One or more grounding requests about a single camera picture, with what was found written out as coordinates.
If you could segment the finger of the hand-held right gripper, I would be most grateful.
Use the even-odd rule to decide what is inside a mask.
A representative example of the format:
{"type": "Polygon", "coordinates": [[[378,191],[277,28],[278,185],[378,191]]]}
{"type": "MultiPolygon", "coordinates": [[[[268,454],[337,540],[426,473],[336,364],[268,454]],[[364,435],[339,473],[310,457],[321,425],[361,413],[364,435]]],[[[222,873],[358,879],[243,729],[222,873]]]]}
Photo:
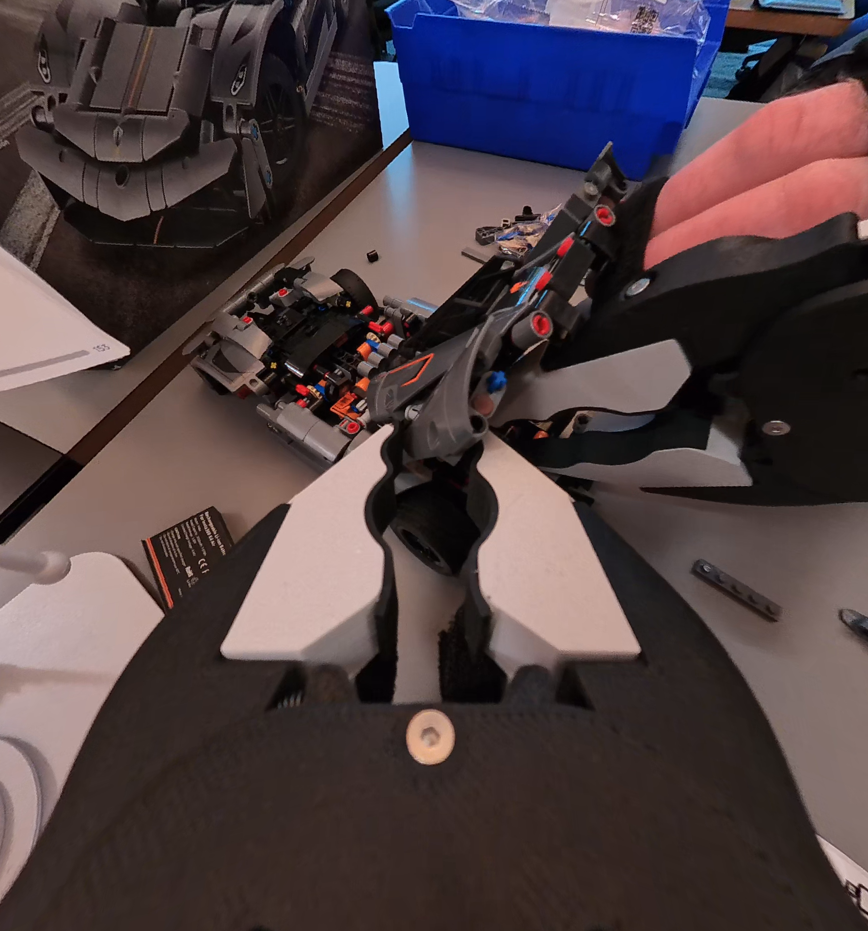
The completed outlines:
{"type": "Polygon", "coordinates": [[[509,370],[505,392],[490,418],[492,426],[519,420],[543,422],[556,413],[575,410],[656,413],[693,373],[675,340],[560,369],[544,368],[546,350],[546,346],[534,348],[509,370]]]}
{"type": "Polygon", "coordinates": [[[608,486],[750,487],[743,437],[744,419],[737,408],[716,417],[676,409],[632,430],[527,440],[524,456],[548,474],[608,486]]]}

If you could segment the person's right hand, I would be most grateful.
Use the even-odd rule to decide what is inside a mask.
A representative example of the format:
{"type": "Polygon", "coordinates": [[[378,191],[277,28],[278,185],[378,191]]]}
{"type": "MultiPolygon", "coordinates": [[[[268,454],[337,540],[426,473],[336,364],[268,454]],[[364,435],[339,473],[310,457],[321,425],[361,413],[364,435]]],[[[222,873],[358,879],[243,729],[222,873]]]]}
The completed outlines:
{"type": "Polygon", "coordinates": [[[728,237],[785,239],[868,220],[868,89],[857,79],[777,99],[672,175],[644,267],[728,237]]]}

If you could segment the grey lego car model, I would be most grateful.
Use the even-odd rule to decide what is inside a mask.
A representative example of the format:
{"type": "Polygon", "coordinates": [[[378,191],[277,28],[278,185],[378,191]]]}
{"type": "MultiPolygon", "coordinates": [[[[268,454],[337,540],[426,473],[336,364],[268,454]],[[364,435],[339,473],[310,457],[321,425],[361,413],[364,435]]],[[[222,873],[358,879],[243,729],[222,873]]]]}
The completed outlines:
{"type": "Polygon", "coordinates": [[[607,144],[535,246],[494,253],[438,307],[377,300],[355,272],[323,275],[304,259],[228,302],[184,354],[217,393],[256,398],[268,428],[323,468],[393,425],[404,465],[430,478],[395,496],[392,529],[457,576],[477,536],[461,462],[488,435],[513,367],[587,321],[628,190],[607,144]]]}

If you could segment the dark lego set box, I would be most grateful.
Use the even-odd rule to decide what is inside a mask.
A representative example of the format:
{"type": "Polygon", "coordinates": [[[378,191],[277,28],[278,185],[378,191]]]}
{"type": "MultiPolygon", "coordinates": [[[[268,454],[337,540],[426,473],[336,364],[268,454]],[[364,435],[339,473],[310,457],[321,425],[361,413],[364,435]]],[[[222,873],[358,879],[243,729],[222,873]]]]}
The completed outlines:
{"type": "Polygon", "coordinates": [[[381,151],[375,20],[0,2],[0,246],[139,353],[381,151]]]}

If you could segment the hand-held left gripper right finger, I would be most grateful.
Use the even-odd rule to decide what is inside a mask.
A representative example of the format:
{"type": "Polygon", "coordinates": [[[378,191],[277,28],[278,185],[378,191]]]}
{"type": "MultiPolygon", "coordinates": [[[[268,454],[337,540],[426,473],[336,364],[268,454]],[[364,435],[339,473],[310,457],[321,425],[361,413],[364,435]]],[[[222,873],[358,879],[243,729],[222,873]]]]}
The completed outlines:
{"type": "Polygon", "coordinates": [[[473,458],[467,511],[478,536],[463,602],[440,634],[440,695],[497,702],[522,670],[551,677],[584,661],[633,661],[641,648],[582,510],[499,438],[473,458]]]}

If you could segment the clear plastic bags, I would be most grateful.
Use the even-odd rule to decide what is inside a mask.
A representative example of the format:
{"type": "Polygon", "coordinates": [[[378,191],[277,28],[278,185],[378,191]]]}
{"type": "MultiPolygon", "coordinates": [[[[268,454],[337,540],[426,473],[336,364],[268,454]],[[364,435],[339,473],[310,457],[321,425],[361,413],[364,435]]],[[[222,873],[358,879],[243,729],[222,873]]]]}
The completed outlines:
{"type": "Polygon", "coordinates": [[[689,37],[698,43],[711,21],[701,1],[451,1],[448,9],[477,20],[689,37]]]}

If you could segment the blue plastic bin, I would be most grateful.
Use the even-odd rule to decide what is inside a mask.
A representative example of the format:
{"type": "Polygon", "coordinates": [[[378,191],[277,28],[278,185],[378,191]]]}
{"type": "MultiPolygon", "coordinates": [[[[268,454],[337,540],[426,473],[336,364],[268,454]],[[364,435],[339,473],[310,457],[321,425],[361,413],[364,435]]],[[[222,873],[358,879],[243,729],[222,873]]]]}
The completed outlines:
{"type": "Polygon", "coordinates": [[[410,132],[452,146],[588,169],[604,146],[641,179],[673,154],[707,85],[729,2],[691,37],[460,17],[451,2],[388,9],[410,132]]]}

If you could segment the white book stand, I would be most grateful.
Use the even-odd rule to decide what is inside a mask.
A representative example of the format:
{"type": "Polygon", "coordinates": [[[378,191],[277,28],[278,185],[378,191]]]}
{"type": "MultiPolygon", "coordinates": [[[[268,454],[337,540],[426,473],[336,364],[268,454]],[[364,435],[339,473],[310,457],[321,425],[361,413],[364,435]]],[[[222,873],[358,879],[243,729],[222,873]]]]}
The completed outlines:
{"type": "Polygon", "coordinates": [[[102,552],[71,557],[61,580],[0,607],[0,902],[99,710],[162,618],[129,566],[102,552]]]}

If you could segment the lego instruction booklet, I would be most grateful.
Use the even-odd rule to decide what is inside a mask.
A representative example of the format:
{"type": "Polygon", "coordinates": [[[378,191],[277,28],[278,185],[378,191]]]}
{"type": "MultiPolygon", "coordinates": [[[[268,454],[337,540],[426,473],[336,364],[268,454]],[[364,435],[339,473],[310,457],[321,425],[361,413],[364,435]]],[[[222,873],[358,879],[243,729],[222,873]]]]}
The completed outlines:
{"type": "Polygon", "coordinates": [[[129,356],[65,297],[0,246],[0,392],[129,356]]]}

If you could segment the paper parts template sheet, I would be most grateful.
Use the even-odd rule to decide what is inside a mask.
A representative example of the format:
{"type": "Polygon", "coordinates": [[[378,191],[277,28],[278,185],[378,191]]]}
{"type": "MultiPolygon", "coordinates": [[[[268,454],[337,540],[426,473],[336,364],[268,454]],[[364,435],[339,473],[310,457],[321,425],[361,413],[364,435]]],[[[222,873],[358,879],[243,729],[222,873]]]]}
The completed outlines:
{"type": "Polygon", "coordinates": [[[821,836],[818,835],[817,840],[845,891],[868,923],[868,872],[821,836]]]}

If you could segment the black battery pack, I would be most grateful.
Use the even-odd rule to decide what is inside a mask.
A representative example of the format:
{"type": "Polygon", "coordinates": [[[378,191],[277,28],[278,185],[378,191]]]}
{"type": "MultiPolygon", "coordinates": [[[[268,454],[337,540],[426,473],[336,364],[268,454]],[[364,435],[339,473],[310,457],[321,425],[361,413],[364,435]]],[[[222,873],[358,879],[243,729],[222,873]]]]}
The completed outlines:
{"type": "Polygon", "coordinates": [[[141,541],[163,607],[171,611],[229,553],[234,540],[210,506],[141,541]]]}

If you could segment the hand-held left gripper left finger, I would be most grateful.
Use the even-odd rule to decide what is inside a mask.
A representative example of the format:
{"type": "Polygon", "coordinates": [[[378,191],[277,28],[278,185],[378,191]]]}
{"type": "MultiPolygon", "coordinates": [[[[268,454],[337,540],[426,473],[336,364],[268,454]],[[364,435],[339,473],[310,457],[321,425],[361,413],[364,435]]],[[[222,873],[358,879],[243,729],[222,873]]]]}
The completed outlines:
{"type": "Polygon", "coordinates": [[[398,608],[383,535],[400,469],[400,430],[384,425],[290,501],[221,643],[225,658],[331,665],[363,701],[393,700],[398,608]]]}

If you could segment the long grey lego plate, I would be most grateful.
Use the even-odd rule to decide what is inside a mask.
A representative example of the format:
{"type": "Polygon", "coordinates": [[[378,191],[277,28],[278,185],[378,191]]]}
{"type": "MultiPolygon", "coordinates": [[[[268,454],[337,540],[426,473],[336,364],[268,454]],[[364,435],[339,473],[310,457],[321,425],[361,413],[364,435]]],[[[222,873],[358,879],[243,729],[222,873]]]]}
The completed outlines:
{"type": "Polygon", "coordinates": [[[692,565],[692,575],[707,583],[748,610],[759,614],[771,623],[779,622],[782,608],[766,596],[757,592],[727,572],[719,569],[713,562],[696,560],[692,565]]]}

